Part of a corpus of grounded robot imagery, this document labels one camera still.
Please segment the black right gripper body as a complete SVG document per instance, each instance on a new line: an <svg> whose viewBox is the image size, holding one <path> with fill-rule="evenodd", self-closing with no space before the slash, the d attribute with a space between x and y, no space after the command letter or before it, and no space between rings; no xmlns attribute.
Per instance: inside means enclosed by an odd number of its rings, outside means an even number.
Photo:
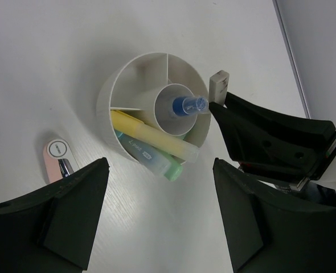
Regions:
<svg viewBox="0 0 336 273"><path fill-rule="evenodd" d="M312 202L336 202L336 133L327 150L307 174L292 175L251 164L240 163L239 170L277 190Z"/></svg>

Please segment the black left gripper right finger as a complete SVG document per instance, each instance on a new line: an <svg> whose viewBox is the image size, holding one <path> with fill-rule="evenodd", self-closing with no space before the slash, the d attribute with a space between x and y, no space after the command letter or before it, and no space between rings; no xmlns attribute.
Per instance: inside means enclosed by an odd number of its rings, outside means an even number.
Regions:
<svg viewBox="0 0 336 273"><path fill-rule="evenodd" d="M336 194L304 200L222 159L213 173L234 272L336 272Z"/></svg>

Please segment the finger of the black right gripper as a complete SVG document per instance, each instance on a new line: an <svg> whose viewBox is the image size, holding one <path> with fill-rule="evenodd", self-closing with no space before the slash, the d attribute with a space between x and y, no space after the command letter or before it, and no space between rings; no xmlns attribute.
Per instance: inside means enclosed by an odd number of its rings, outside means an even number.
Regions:
<svg viewBox="0 0 336 273"><path fill-rule="evenodd" d="M292 175L309 173L336 133L331 121L281 114L232 93L209 110L231 160Z"/></svg>

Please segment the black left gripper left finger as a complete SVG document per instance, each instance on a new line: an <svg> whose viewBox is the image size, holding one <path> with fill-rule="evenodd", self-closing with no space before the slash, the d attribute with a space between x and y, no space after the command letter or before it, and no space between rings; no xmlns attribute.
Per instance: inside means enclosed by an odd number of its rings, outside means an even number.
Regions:
<svg viewBox="0 0 336 273"><path fill-rule="evenodd" d="M87 270L108 177L108 161L101 158L0 203L0 272Z"/></svg>

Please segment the pink silver usb stick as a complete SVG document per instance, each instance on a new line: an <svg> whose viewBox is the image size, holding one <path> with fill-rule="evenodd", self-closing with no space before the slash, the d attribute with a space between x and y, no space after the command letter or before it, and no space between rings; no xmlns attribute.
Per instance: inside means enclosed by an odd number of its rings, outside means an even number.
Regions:
<svg viewBox="0 0 336 273"><path fill-rule="evenodd" d="M48 183L70 176L80 169L69 144L61 138L50 140L43 148Z"/></svg>

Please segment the grey eraser block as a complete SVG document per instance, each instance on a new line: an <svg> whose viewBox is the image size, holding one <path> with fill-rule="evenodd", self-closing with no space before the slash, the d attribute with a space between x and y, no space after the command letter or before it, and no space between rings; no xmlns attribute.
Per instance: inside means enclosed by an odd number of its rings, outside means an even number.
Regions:
<svg viewBox="0 0 336 273"><path fill-rule="evenodd" d="M210 77L208 101L224 105L228 89L230 74L224 70L216 72Z"/></svg>

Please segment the yellow highlighter pen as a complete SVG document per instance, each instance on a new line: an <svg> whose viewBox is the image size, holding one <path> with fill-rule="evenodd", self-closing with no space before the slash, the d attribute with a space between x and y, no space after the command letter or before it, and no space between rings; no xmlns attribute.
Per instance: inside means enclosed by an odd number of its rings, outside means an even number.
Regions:
<svg viewBox="0 0 336 273"><path fill-rule="evenodd" d="M140 140L168 154L187 162L195 162L199 155L199 148L161 130L144 124L142 121L125 114L111 110L110 116L114 129L132 138Z"/></svg>

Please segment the blue highlighter pen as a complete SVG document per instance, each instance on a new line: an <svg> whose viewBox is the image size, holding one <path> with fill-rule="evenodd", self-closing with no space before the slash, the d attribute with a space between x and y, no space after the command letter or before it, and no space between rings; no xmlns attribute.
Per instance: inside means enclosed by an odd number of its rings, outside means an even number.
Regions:
<svg viewBox="0 0 336 273"><path fill-rule="evenodd" d="M170 161L154 147L118 130L114 132L123 148L153 174L163 176L170 168Z"/></svg>

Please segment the green highlighter pen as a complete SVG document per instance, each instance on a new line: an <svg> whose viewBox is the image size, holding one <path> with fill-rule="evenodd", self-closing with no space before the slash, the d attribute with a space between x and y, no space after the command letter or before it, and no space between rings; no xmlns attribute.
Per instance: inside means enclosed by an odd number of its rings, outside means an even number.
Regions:
<svg viewBox="0 0 336 273"><path fill-rule="evenodd" d="M183 171L183 166L169 154L164 154L164 157L170 162L170 167L165 172L164 177L167 178L168 181L176 181Z"/></svg>

